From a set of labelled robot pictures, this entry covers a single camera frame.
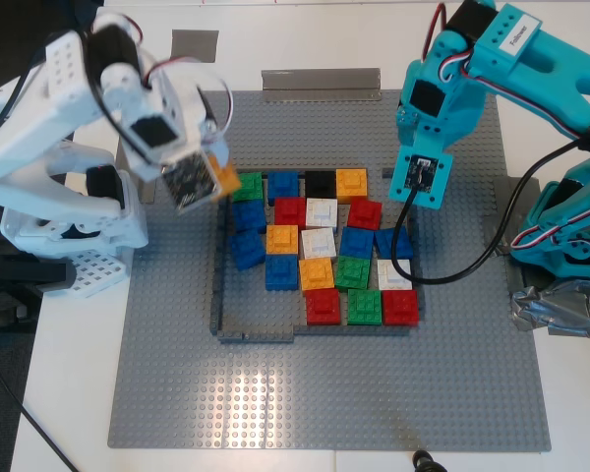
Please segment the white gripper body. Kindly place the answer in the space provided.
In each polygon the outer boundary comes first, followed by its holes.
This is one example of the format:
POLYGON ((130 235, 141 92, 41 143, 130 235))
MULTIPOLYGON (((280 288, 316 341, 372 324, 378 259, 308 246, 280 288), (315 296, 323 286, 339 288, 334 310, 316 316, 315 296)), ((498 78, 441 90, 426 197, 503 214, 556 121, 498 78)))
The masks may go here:
POLYGON ((226 164, 224 132, 208 118, 199 89, 191 87, 181 99, 161 70, 146 87, 134 67, 110 66, 108 108, 129 169, 143 180, 155 180, 182 160, 208 151, 226 164))

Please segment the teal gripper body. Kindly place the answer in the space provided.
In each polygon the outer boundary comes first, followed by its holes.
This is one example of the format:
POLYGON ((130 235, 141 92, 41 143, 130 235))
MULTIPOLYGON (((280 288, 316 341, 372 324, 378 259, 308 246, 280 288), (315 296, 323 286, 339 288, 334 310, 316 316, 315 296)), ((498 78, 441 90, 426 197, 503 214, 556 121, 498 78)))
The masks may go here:
POLYGON ((470 135, 483 114, 486 92, 459 77, 439 80, 439 59, 412 61, 396 111, 399 142, 427 155, 444 152, 470 135))

